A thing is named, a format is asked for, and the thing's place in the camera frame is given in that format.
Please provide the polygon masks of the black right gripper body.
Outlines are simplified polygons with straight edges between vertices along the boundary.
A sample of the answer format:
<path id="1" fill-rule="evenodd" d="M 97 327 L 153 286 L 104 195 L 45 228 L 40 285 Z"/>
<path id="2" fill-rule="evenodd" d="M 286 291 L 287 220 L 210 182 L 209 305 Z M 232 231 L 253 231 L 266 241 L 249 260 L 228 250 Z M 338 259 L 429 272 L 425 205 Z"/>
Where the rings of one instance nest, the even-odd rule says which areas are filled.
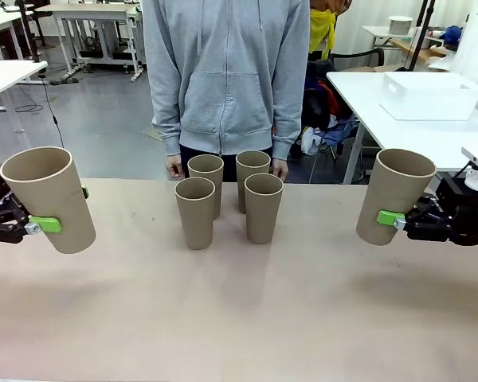
<path id="1" fill-rule="evenodd" d="M 416 203 L 416 239 L 478 245 L 478 191 L 462 177 L 443 177 L 434 194 Z"/>

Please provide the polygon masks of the tall brown cup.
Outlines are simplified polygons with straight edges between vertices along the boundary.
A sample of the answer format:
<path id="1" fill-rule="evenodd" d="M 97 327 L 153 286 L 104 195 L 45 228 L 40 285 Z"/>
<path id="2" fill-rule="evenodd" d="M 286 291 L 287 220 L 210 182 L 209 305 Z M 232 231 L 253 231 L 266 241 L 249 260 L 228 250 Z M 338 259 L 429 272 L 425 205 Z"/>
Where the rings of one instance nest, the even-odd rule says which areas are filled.
<path id="1" fill-rule="evenodd" d="M 93 244 L 96 230 L 69 151 L 24 150 L 2 163 L 0 175 L 32 217 L 58 220 L 59 232 L 44 231 L 57 251 L 75 254 Z"/>
<path id="2" fill-rule="evenodd" d="M 436 172 L 437 167 L 430 159 L 413 151 L 379 151 L 356 224 L 358 236 L 369 244 L 389 244 L 397 229 L 391 224 L 378 223 L 378 214 L 381 211 L 406 214 Z"/>
<path id="3" fill-rule="evenodd" d="M 283 190 L 281 179 L 270 173 L 256 173 L 246 178 L 246 232 L 252 243 L 272 241 Z"/>
<path id="4" fill-rule="evenodd" d="M 204 177 L 189 177 L 174 188 L 186 245 L 193 250 L 208 248 L 213 239 L 213 182 Z"/>
<path id="5" fill-rule="evenodd" d="M 223 160 L 212 154 L 201 154 L 188 161 L 188 170 L 191 177 L 204 177 L 213 182 L 214 192 L 214 219 L 221 214 L 221 191 L 224 173 Z"/>
<path id="6" fill-rule="evenodd" d="M 256 173 L 268 173 L 271 158 L 257 150 L 247 150 L 236 156 L 237 195 L 239 211 L 245 213 L 245 180 Z"/>

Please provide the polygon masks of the white plastic basket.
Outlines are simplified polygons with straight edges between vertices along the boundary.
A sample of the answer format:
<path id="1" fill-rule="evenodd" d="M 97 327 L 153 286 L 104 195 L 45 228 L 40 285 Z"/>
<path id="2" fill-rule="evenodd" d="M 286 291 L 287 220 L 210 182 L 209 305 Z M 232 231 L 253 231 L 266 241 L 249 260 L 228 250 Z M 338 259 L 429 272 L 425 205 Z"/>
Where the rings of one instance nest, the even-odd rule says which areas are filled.
<path id="1" fill-rule="evenodd" d="M 478 84 L 451 72 L 386 72 L 379 105 L 402 121 L 465 121 L 478 103 Z"/>

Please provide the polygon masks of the person's left forearm grey sleeve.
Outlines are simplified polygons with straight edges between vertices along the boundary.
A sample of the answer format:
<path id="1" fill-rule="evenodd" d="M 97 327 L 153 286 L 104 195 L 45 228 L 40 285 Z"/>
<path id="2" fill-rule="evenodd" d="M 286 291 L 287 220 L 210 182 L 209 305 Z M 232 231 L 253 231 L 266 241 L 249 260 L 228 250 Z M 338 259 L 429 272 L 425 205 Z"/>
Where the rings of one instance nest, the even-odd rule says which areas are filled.
<path id="1" fill-rule="evenodd" d="M 273 81 L 272 157 L 286 161 L 292 144 L 301 131 L 301 114 L 304 97 L 306 68 L 301 72 L 277 72 Z"/>

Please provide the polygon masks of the person's right forearm grey sleeve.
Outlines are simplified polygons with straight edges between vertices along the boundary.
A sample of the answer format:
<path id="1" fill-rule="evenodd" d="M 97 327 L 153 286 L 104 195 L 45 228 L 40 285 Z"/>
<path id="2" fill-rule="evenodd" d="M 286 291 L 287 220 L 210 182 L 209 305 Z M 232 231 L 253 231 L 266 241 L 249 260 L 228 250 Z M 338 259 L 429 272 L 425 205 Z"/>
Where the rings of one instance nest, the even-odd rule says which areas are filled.
<path id="1" fill-rule="evenodd" d="M 163 74 L 153 67 L 149 67 L 148 79 L 154 112 L 152 124 L 161 136 L 167 156 L 179 155 L 181 127 L 178 96 L 180 77 L 178 74 L 173 76 L 171 72 Z"/>

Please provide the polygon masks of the round grey cylinder stack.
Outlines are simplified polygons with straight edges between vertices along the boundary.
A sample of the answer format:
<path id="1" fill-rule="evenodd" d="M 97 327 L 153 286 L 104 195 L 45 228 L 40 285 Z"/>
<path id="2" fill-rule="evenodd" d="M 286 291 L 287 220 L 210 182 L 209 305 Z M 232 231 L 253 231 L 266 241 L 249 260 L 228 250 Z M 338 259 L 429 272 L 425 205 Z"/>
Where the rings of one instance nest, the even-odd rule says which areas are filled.
<path id="1" fill-rule="evenodd" d="M 402 36 L 408 35 L 413 19 L 407 16 L 389 16 L 389 34 Z"/>

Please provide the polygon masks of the person's right hand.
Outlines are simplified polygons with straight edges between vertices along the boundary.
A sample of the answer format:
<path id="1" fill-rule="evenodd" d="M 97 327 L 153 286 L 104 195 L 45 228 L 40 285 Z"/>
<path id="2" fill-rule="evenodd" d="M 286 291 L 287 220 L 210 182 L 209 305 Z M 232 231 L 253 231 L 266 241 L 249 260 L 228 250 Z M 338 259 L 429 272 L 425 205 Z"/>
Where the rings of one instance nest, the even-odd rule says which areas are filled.
<path id="1" fill-rule="evenodd" d="M 166 169 L 171 179 L 184 178 L 185 172 L 182 168 L 182 158 L 180 154 L 167 157 Z"/>

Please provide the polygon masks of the person's left hand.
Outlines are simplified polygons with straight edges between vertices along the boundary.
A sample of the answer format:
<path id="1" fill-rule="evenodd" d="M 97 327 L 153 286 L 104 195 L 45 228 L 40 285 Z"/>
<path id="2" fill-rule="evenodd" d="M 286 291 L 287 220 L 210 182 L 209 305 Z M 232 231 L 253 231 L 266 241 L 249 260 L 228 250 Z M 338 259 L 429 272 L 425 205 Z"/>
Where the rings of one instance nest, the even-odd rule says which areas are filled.
<path id="1" fill-rule="evenodd" d="M 272 160 L 272 174 L 277 176 L 281 181 L 285 181 L 288 176 L 288 163 L 286 160 L 274 158 Z"/>

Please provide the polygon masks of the pile of clothes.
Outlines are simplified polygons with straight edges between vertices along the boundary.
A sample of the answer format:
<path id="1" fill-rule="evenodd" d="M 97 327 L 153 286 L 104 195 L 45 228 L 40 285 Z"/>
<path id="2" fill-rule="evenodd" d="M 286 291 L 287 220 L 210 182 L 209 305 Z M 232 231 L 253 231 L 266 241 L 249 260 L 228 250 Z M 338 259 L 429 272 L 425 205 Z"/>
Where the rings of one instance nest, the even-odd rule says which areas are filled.
<path id="1" fill-rule="evenodd" d="M 327 80 L 307 77 L 304 85 L 301 115 L 301 150 L 306 155 L 316 155 L 322 146 L 335 147 L 350 138 L 359 120 Z"/>

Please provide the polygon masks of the white table with pink cloth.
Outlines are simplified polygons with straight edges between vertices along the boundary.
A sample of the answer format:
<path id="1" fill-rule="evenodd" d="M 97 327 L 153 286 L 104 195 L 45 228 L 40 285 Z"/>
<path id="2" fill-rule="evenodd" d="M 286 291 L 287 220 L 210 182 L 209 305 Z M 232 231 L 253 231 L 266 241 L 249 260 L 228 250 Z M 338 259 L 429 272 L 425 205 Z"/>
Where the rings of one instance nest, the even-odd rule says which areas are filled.
<path id="1" fill-rule="evenodd" d="M 0 111 L 11 109 L 8 90 L 16 84 L 23 83 L 27 78 L 47 68 L 43 60 L 0 60 Z"/>

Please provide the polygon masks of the black pole stand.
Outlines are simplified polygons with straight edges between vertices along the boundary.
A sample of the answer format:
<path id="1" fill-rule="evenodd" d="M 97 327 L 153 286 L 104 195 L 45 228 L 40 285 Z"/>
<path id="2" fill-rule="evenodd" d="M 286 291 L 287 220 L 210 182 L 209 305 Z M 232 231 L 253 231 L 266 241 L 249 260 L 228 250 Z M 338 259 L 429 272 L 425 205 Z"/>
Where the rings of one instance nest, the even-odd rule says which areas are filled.
<path id="1" fill-rule="evenodd" d="M 29 20 L 27 16 L 27 10 L 25 7 L 24 0 L 15 0 L 15 5 L 19 8 L 19 11 L 22 16 L 22 25 L 24 29 L 25 39 L 27 40 L 27 45 L 29 47 L 30 55 L 35 63 L 39 63 L 40 59 L 37 53 L 37 45 L 34 42 L 33 34 L 29 27 Z"/>

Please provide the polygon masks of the black chair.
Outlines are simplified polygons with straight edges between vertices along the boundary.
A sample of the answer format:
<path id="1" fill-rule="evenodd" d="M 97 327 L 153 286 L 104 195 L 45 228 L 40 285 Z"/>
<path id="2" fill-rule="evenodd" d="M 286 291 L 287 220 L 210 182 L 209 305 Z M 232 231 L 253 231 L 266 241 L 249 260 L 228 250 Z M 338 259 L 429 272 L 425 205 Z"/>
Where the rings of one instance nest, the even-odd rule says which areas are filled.
<path id="1" fill-rule="evenodd" d="M 377 57 L 377 67 L 382 67 L 385 62 L 385 53 L 381 48 L 374 48 L 361 53 L 352 53 L 352 54 L 341 54 L 341 53 L 330 53 L 328 60 L 335 66 L 335 60 L 352 60 L 360 57 Z M 343 72 L 375 72 L 374 67 L 363 65 L 361 67 L 353 67 L 344 69 Z"/>

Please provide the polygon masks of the person in grey hoodie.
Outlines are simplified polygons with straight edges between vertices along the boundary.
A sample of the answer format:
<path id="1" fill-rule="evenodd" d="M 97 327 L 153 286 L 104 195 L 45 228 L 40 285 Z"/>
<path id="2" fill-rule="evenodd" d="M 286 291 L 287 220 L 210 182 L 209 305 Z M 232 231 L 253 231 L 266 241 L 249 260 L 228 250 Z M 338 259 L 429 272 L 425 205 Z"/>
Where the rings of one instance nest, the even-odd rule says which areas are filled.
<path id="1" fill-rule="evenodd" d="M 147 71 L 180 77 L 180 155 L 272 157 L 273 81 L 307 68 L 309 0 L 142 0 Z"/>

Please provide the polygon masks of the blue bundle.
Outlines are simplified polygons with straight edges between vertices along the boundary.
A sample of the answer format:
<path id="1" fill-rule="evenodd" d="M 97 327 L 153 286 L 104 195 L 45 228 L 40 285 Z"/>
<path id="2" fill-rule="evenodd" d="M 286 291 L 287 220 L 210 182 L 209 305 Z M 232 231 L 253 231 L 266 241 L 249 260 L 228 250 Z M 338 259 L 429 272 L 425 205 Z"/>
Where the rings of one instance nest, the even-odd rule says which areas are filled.
<path id="1" fill-rule="evenodd" d="M 463 29 L 457 25 L 451 25 L 439 36 L 443 41 L 443 46 L 452 51 L 457 51 L 460 44 Z"/>

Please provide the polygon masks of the white desk with metal legs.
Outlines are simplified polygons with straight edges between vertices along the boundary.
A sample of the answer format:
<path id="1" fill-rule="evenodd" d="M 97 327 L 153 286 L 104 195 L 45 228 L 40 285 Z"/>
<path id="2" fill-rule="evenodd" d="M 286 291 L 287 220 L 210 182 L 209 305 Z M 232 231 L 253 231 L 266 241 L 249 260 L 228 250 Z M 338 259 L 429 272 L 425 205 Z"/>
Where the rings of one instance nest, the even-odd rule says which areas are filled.
<path id="1" fill-rule="evenodd" d="M 132 73 L 132 83 L 142 75 L 145 52 L 138 2 L 59 2 L 37 10 L 52 14 L 66 78 L 93 64 L 120 65 Z"/>

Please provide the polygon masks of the black tripod stand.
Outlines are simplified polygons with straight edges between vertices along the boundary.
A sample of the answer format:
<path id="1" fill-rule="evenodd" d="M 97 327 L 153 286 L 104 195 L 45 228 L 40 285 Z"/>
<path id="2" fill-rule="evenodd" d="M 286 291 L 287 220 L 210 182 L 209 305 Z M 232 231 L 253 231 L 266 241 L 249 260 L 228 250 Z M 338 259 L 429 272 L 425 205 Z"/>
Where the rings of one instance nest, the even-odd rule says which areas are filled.
<path id="1" fill-rule="evenodd" d="M 412 72 L 417 64 L 421 47 L 425 40 L 426 32 L 434 12 L 436 0 L 422 0 L 420 13 L 417 19 L 416 32 L 413 40 L 417 42 L 414 50 L 407 53 L 404 65 L 397 69 L 397 72 Z"/>

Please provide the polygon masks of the small white table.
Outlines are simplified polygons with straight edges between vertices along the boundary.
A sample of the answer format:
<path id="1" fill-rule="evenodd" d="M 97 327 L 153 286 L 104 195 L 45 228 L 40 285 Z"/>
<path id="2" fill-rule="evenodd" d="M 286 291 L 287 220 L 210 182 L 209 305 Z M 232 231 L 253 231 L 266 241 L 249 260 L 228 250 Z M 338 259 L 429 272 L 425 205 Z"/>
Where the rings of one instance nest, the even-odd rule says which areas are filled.
<path id="1" fill-rule="evenodd" d="M 417 44 L 415 35 L 421 29 L 420 27 L 410 27 L 407 34 L 396 34 L 391 33 L 388 26 L 364 25 L 362 28 L 371 35 L 374 49 L 380 48 L 386 51 L 415 49 Z M 444 40 L 437 38 L 437 35 L 430 31 L 425 35 L 422 48 L 431 49 L 433 46 L 441 47 L 444 45 Z"/>

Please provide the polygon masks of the yellow garment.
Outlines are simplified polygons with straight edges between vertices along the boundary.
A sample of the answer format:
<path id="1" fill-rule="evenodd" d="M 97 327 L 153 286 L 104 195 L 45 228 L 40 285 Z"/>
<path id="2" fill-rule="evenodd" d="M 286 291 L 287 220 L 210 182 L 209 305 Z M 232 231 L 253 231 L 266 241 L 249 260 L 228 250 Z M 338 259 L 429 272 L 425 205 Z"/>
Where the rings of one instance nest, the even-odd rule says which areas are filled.
<path id="1" fill-rule="evenodd" d="M 321 60 L 327 60 L 334 48 L 336 19 L 342 4 L 342 0 L 310 0 L 308 52 L 321 52 Z"/>

